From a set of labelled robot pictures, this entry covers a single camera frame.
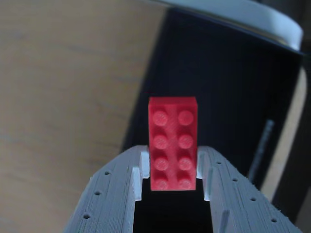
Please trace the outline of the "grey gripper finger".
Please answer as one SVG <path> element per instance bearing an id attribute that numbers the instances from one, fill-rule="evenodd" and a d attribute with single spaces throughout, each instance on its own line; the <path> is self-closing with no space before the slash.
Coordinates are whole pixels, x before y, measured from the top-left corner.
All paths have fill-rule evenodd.
<path id="1" fill-rule="evenodd" d="M 197 156 L 197 178 L 210 204 L 215 233 L 301 231 L 218 151 L 200 146 Z"/>
<path id="2" fill-rule="evenodd" d="M 150 177 L 147 146 L 134 146 L 90 178 L 64 232 L 131 233 L 143 179 Z"/>

